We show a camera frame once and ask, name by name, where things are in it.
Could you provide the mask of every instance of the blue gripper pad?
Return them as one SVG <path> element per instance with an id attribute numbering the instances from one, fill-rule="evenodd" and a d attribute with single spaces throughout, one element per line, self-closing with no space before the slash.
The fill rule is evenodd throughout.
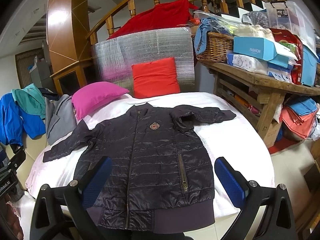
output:
<path id="1" fill-rule="evenodd" d="M 95 172 L 89 184 L 82 191 L 82 206 L 86 209 L 92 207 L 99 196 L 106 180 L 112 171 L 112 160 L 107 157 Z"/>
<path id="2" fill-rule="evenodd" d="M 224 157 L 219 157 L 214 163 L 214 171 L 227 192 L 232 204 L 242 209 L 249 194 L 247 180 L 235 171 Z"/>

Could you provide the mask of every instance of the red blanket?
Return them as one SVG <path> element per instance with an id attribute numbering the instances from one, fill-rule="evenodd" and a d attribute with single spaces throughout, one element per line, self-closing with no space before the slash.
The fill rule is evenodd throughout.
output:
<path id="1" fill-rule="evenodd" d="M 130 33 L 181 27 L 180 25 L 186 24 L 191 18 L 189 9 L 196 10 L 197 8 L 197 6 L 189 3 L 188 0 L 157 4 L 151 10 L 131 18 L 108 40 Z"/>

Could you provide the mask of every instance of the magenta pillow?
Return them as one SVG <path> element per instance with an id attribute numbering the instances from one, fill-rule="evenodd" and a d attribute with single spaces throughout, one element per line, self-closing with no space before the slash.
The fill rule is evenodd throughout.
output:
<path id="1" fill-rule="evenodd" d="M 129 90 L 109 82 L 96 82 L 79 89 L 72 96 L 77 119 L 84 118 L 99 107 L 128 92 Z"/>

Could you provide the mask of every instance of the jacket zipper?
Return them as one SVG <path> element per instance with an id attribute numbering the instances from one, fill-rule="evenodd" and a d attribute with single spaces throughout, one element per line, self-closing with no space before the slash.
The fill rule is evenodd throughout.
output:
<path id="1" fill-rule="evenodd" d="M 183 159 L 182 159 L 181 154 L 178 154 L 178 160 L 179 160 L 179 167 L 180 167 L 180 173 L 181 173 L 182 188 L 183 188 L 184 192 L 187 192 L 189 186 L 188 186 L 186 170 L 184 168 L 184 163 L 183 163 Z"/>
<path id="2" fill-rule="evenodd" d="M 130 165 L 129 165 L 129 175 L 128 175 L 128 185 L 127 185 L 127 203 L 126 203 L 127 212 L 126 212 L 126 216 L 125 216 L 124 229 L 128 229 L 128 227 L 129 227 L 129 181 L 130 181 L 131 166 L 132 166 L 132 160 L 133 160 L 133 152 L 134 152 L 134 147 L 135 147 L 135 143 L 136 143 L 136 136 L 137 136 L 137 127 L 138 127 L 138 122 L 139 122 L 139 116 L 140 116 L 140 111 L 138 111 L 138 115 L 137 115 L 137 124 L 136 124 L 136 130 L 135 130 L 134 138 L 133 138 L 133 148 L 132 148 L 132 154 L 131 154 Z"/>

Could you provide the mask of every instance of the blue storage bin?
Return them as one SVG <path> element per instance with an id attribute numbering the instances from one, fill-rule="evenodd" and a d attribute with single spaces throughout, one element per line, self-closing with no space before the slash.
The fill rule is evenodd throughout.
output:
<path id="1" fill-rule="evenodd" d="M 317 56 L 308 46 L 303 45 L 302 85 L 313 87 L 316 79 L 317 61 Z"/>

